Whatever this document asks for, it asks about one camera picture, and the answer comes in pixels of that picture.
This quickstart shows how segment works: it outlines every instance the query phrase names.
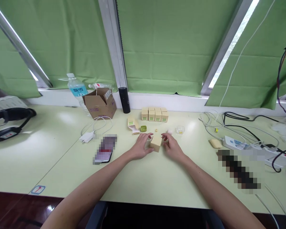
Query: forearm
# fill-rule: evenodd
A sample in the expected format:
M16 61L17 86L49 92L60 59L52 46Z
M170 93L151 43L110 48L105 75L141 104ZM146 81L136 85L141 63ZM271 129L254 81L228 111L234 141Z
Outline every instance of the forearm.
M42 228L76 228L95 206L120 171L131 161L128 152L106 165L72 191L50 214Z
M229 228L264 228L228 189L185 156L181 164L197 184L207 203Z

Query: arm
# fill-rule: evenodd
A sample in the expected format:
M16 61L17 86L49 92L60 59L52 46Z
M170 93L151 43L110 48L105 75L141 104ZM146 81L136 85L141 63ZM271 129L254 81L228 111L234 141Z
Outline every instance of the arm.
M151 138L151 135L152 133L140 134L137 142L129 151L81 183L60 202L41 228L76 228L86 213L101 199L120 171L130 161L143 158L153 151L153 148L144 148L147 139Z
M167 133L162 134L165 151L180 163L195 181L207 203L229 228L265 229L261 222L228 189L196 165L180 148L177 141Z

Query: wooden floor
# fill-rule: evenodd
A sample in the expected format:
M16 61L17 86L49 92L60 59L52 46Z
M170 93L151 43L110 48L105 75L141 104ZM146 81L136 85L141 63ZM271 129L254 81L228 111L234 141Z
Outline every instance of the wooden floor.
M0 192L0 228L38 229L61 200L62 198ZM86 227L91 213L92 210L82 219L78 229ZM255 215L267 229L276 229L270 215ZM280 228L286 228L286 217L283 215L275 217Z

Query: green curtain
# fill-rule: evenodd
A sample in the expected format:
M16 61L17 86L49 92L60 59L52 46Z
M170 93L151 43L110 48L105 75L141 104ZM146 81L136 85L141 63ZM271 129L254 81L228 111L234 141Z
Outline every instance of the green curtain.
M265 17L272 2L259 1L211 92L207 106L219 106L241 50ZM243 51L221 106L275 109L276 78L285 47L286 0L279 0L274 3L267 18ZM279 96L282 96L286 94L286 58L280 81Z
M200 96L237 0L117 0L130 92Z
M40 97L28 67L1 29L0 89L22 99Z
M0 10L54 87L74 73L116 88L98 0L0 0Z

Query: black cylinder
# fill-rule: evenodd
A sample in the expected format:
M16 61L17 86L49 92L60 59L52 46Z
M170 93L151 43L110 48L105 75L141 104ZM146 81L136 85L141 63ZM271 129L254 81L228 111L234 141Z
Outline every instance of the black cylinder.
M130 113L129 99L126 87L119 87L119 94L122 103L123 112L125 114Z

